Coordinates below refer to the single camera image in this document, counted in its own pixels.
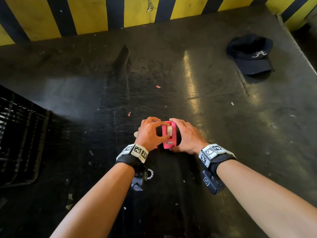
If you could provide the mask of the person's left hand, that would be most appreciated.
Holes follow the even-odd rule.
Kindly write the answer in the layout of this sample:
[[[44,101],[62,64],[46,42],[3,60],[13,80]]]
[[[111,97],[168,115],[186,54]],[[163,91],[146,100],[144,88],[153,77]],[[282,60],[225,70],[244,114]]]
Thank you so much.
[[[161,121],[156,117],[148,117],[146,120],[142,120],[141,125],[138,128],[138,137],[136,138],[134,144],[141,145],[147,151],[155,149],[158,145],[160,145],[154,143],[156,128],[167,125],[169,125],[167,122]]]

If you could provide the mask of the person's right forearm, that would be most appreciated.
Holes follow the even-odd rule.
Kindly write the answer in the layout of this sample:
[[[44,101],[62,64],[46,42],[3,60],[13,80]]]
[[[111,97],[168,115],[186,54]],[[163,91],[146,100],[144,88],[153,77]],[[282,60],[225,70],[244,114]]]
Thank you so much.
[[[270,238],[317,238],[317,208],[236,160],[219,164],[217,175]]]

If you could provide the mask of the pink tape dispenser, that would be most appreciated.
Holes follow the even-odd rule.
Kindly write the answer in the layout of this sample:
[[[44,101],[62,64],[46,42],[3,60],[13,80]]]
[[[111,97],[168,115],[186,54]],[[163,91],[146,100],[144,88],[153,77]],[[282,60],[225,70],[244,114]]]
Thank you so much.
[[[166,121],[169,125],[162,126],[162,135],[169,135],[169,139],[163,142],[164,149],[171,149],[176,146],[177,126],[172,121]]]

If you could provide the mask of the black plastic crate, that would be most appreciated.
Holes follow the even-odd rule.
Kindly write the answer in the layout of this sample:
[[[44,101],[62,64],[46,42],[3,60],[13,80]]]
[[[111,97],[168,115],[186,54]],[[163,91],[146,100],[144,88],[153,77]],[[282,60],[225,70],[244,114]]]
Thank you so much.
[[[0,188],[37,179],[50,114],[0,85]]]

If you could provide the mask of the person's left forearm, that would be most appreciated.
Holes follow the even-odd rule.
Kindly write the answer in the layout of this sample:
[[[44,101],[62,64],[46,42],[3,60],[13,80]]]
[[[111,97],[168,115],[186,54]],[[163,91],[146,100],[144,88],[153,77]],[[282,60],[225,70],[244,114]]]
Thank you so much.
[[[50,238],[106,238],[135,175],[133,167],[115,164],[61,221]]]

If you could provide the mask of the dark navy baseball cap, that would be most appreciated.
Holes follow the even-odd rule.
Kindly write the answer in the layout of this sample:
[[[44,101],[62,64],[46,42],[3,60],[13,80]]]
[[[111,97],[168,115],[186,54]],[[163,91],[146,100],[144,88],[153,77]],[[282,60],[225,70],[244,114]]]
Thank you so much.
[[[271,39],[250,33],[233,38],[226,47],[226,53],[243,75],[254,76],[274,71],[269,59],[272,48]]]

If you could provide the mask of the person's right hand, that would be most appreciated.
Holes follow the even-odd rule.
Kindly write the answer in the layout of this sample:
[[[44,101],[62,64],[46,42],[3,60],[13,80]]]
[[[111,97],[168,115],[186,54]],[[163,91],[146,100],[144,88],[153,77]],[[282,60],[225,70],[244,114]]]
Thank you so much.
[[[209,145],[198,129],[191,123],[176,118],[170,118],[169,120],[177,125],[181,135],[180,144],[170,148],[170,151],[198,155],[204,147]]]

